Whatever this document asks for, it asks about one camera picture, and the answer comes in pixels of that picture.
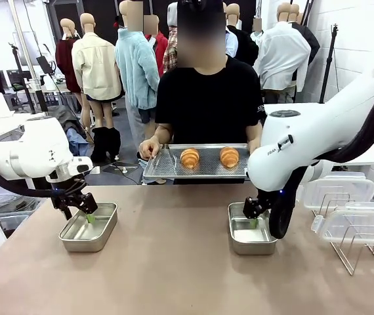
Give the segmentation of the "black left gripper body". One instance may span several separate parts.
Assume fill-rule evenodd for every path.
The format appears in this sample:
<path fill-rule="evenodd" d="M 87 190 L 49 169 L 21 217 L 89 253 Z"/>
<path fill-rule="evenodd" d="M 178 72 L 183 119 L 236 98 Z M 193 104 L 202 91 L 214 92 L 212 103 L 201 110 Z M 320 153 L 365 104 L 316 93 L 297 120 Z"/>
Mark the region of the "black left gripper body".
<path fill-rule="evenodd" d="M 85 187 L 84 177 L 72 177 L 62 182 L 52 182 L 52 189 L 58 195 L 51 198 L 53 207 L 79 207 L 83 204 L 84 194 L 81 192 Z"/>

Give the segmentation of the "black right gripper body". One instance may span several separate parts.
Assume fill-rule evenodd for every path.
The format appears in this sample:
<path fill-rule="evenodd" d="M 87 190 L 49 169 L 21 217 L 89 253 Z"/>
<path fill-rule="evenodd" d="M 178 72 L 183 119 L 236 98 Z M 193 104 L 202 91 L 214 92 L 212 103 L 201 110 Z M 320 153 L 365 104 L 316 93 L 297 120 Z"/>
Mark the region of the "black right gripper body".
<path fill-rule="evenodd" d="M 274 192 L 258 190 L 257 194 L 257 213 L 264 213 L 272 207 Z"/>

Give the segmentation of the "person's right hand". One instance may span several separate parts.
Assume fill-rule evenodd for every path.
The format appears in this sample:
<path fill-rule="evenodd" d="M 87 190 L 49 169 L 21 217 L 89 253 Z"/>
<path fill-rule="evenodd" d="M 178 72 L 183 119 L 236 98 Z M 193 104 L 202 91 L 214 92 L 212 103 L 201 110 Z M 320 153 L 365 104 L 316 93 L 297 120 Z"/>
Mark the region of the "person's right hand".
<path fill-rule="evenodd" d="M 154 159 L 158 152 L 160 151 L 161 145 L 156 137 L 151 137 L 147 140 L 144 140 L 138 149 L 140 158 L 148 161 L 149 159 Z"/>

